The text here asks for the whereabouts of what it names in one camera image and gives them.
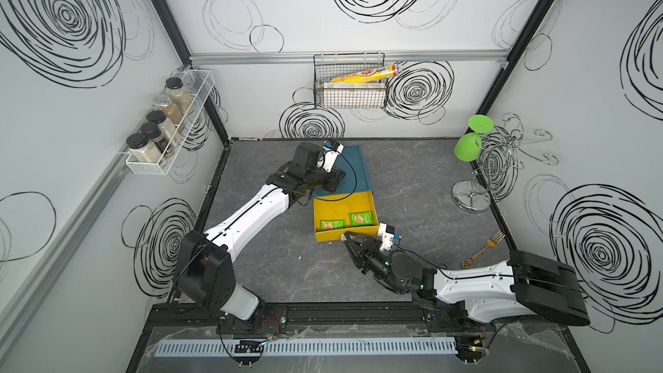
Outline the yellow top drawer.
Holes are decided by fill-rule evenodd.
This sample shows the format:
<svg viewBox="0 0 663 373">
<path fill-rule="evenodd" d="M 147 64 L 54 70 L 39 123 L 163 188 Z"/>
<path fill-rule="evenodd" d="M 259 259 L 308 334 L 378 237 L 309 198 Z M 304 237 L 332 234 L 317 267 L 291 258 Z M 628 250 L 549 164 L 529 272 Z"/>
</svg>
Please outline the yellow top drawer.
<svg viewBox="0 0 663 373">
<path fill-rule="evenodd" d="M 371 211 L 376 221 L 374 226 L 351 227 L 349 214 L 353 212 Z M 321 231 L 322 220 L 344 219 L 345 229 L 336 231 Z M 314 224 L 315 238 L 317 242 L 340 241 L 341 236 L 347 231 L 376 236 L 378 233 L 379 219 L 377 217 L 374 196 L 372 192 L 354 193 L 336 199 L 321 198 L 314 199 Z"/>
</svg>

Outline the teal drawer cabinet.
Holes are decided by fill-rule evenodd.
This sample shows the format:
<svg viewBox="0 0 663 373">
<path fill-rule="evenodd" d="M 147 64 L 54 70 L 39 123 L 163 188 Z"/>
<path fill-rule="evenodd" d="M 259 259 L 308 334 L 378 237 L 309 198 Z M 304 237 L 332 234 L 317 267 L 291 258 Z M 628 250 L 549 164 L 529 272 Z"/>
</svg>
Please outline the teal drawer cabinet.
<svg viewBox="0 0 663 373">
<path fill-rule="evenodd" d="M 323 188 L 314 190 L 314 198 L 336 199 L 354 193 L 372 192 L 373 185 L 364 159 L 361 146 L 345 146 L 342 154 L 337 158 L 334 167 L 345 172 L 334 193 Z"/>
</svg>

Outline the green cookie packet two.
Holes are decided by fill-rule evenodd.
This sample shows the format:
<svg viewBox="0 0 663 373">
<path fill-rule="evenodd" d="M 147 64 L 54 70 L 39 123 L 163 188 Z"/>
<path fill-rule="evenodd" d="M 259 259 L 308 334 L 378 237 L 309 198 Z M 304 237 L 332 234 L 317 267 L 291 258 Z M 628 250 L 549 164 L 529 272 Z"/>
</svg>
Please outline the green cookie packet two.
<svg viewBox="0 0 663 373">
<path fill-rule="evenodd" d="M 371 211 L 350 213 L 349 219 L 351 227 L 374 226 L 374 224 L 376 224 Z"/>
</svg>

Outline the green cookie packet one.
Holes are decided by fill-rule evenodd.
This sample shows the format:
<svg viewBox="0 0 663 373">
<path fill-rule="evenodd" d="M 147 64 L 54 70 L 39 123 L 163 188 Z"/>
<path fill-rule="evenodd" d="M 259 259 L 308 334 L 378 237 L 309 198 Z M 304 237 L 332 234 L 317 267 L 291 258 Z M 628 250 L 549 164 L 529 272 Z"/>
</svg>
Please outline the green cookie packet one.
<svg viewBox="0 0 663 373">
<path fill-rule="evenodd" d="M 320 222 L 321 231 L 336 231 L 336 230 L 345 229 L 345 227 L 346 227 L 346 221 L 344 219 L 322 220 Z"/>
</svg>

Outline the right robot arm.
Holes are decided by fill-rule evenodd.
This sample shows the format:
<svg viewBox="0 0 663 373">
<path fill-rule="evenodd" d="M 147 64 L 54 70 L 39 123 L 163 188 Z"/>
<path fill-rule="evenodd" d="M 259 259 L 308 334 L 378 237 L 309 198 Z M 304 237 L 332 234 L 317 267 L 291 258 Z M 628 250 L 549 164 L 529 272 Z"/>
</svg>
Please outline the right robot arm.
<svg viewBox="0 0 663 373">
<path fill-rule="evenodd" d="M 341 237 L 353 264 L 419 307 L 457 323 L 539 316 L 564 326 L 589 326 L 590 316 L 575 269 L 530 252 L 478 269 L 427 268 L 413 253 L 385 246 L 381 238 L 347 231 Z"/>
</svg>

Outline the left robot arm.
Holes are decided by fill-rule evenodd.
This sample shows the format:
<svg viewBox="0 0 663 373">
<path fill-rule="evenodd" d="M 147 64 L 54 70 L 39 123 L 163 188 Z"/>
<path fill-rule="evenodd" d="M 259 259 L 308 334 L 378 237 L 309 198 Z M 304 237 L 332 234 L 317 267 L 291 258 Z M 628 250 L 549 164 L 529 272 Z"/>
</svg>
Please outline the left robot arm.
<svg viewBox="0 0 663 373">
<path fill-rule="evenodd" d="M 251 331 L 262 326 L 264 301 L 237 282 L 233 264 L 244 247 L 273 219 L 301 198 L 322 188 L 335 193 L 345 178 L 336 166 L 345 146 L 336 140 L 321 145 L 300 143 L 291 161 L 271 174 L 247 203 L 222 223 L 190 231 L 181 240 L 172 288 L 210 316 L 230 315 Z"/>
</svg>

